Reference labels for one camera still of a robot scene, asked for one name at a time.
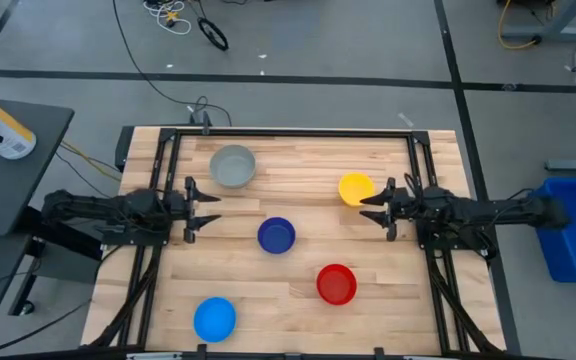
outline yellow cable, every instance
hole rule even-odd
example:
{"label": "yellow cable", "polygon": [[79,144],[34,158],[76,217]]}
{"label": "yellow cable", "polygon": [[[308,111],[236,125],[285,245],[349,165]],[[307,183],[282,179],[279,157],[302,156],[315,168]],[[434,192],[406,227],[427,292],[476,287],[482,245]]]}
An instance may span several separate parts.
{"label": "yellow cable", "polygon": [[504,42],[504,39],[502,39],[501,31],[504,27],[504,18],[506,17],[506,10],[508,10],[508,6],[510,6],[511,1],[512,0],[506,1],[506,6],[504,6],[504,10],[501,12],[501,16],[499,17],[499,24],[497,25],[497,40],[499,40],[499,43],[501,44],[501,46],[503,46],[505,49],[508,49],[508,50],[527,49],[533,45],[536,45],[537,42],[535,40],[532,40],[532,41],[525,43],[523,45],[508,45]]}
{"label": "yellow cable", "polygon": [[82,159],[84,159],[88,164],[90,164],[92,167],[94,167],[95,169],[97,169],[97,171],[99,171],[102,175],[107,176],[113,180],[119,181],[121,182],[121,179],[107,173],[104,169],[102,169],[101,167],[99,167],[97,164],[95,164],[94,162],[92,162],[90,160],[90,158],[88,158],[88,156],[86,154],[84,154],[83,152],[81,152],[81,150],[77,149],[76,147],[74,147],[73,145],[69,144],[68,142],[66,142],[66,140],[62,140],[62,142],[64,143],[65,146],[67,146],[68,148],[70,148],[72,151],[74,151],[75,153],[77,153],[77,155],[81,156]]}

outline wooden table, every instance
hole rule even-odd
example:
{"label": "wooden table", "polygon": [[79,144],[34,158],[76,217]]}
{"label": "wooden table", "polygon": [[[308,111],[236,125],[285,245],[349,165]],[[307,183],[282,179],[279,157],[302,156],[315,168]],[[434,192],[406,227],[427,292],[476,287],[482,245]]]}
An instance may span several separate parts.
{"label": "wooden table", "polygon": [[[157,127],[135,128],[122,193],[148,186],[158,133]],[[429,135],[440,186],[469,196],[455,133]],[[210,177],[212,154],[227,144],[247,146],[257,157],[256,175],[243,189],[222,188]],[[185,224],[175,224],[162,255],[147,349],[194,351],[202,342],[193,330],[196,307],[223,296],[235,304],[237,327],[208,351],[371,354],[383,347],[387,354],[439,354],[414,227],[400,221],[397,240],[387,242],[385,231],[344,205],[337,192],[340,177],[350,171],[366,173],[378,189],[388,176],[402,186],[409,163],[399,139],[184,136],[174,188],[183,189],[184,177],[193,176],[202,192],[222,199],[199,204],[198,214],[223,218],[205,226],[192,245],[182,240]],[[259,225],[272,216],[289,219],[297,231],[294,247],[280,256],[265,253],[256,241]],[[99,271],[82,343],[96,338],[123,303],[134,251],[121,249]],[[453,254],[464,307],[504,348],[485,262],[470,251]],[[331,263],[349,266],[357,277],[356,297],[347,305],[328,305],[317,294],[315,278]],[[444,307],[456,348],[452,314]],[[138,306],[130,342],[140,313]]]}

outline concrete floor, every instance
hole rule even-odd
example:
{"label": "concrete floor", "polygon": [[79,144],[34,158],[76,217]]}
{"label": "concrete floor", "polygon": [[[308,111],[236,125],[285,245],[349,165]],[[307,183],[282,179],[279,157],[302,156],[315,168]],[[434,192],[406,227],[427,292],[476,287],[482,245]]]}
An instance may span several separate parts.
{"label": "concrete floor", "polygon": [[[146,72],[263,71],[266,76],[407,79],[444,85],[451,80],[432,0],[250,0],[246,6],[206,0],[206,12],[230,40],[227,53],[213,48],[197,29],[174,36],[156,27],[138,0],[117,2],[135,59]],[[9,3],[0,0],[0,16]],[[576,86],[575,76],[564,68],[572,63],[576,44],[543,43],[527,51],[505,51],[496,42],[501,9],[494,0],[443,3],[464,82]],[[543,19],[545,10],[538,11]],[[194,23],[189,9],[182,14]],[[508,18],[508,23],[536,21],[521,7],[512,8]],[[21,0],[0,34],[0,70],[135,72],[109,0]],[[408,128],[397,117],[402,112],[414,128],[457,131],[467,158],[450,89],[181,81],[156,85],[178,99],[208,96],[211,103],[230,111],[235,126]],[[185,106],[133,80],[0,77],[0,98],[75,109],[67,140],[108,162],[113,161],[122,125],[177,124],[189,115]],[[467,91],[466,101],[492,198],[538,187],[550,176],[543,170],[548,158],[576,158],[576,94]],[[215,123],[225,124],[222,113],[211,116]],[[63,156],[102,191],[117,191],[118,184],[70,154]],[[60,188],[95,194],[55,159],[31,204],[41,206],[46,193]],[[576,359],[576,284],[550,279],[532,229],[498,227],[498,233],[521,352]],[[38,281],[30,296],[39,305],[37,312],[11,318],[3,311],[0,343],[58,317],[91,292],[90,285]],[[81,310],[67,323],[0,355],[72,349],[79,344],[84,319]]]}

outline blue bowl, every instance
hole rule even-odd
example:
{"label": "blue bowl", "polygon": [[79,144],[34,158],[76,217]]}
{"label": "blue bowl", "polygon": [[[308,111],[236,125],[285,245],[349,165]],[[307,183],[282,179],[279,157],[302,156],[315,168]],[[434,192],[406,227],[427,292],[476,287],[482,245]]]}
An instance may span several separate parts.
{"label": "blue bowl", "polygon": [[225,340],[235,329],[236,322],[235,307],[221,297],[204,300],[195,311],[195,332],[206,342]]}
{"label": "blue bowl", "polygon": [[264,221],[257,232],[259,245],[271,254],[281,254],[288,251],[295,243],[295,228],[280,217]]}

